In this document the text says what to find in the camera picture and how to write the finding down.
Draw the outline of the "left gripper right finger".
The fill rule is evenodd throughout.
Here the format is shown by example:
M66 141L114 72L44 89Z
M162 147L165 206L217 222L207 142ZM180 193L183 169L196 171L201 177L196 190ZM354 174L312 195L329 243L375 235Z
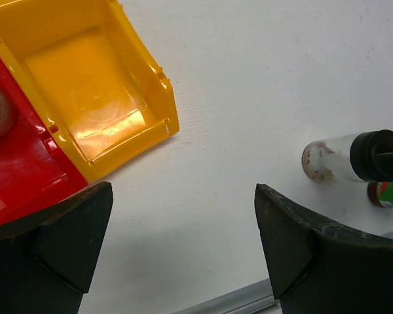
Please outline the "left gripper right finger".
M255 214L284 313L393 313L393 239L369 234L258 184Z

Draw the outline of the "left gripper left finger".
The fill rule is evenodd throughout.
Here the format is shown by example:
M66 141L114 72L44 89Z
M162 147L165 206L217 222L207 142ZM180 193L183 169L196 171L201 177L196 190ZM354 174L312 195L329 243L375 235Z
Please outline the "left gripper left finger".
M0 225L0 313L78 313L113 207L101 182Z

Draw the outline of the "red chili sauce bottle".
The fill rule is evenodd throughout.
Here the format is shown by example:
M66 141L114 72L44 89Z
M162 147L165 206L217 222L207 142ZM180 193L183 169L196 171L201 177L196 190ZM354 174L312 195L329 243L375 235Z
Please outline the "red chili sauce bottle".
M374 206L393 209L393 183L369 183L367 186L367 196Z

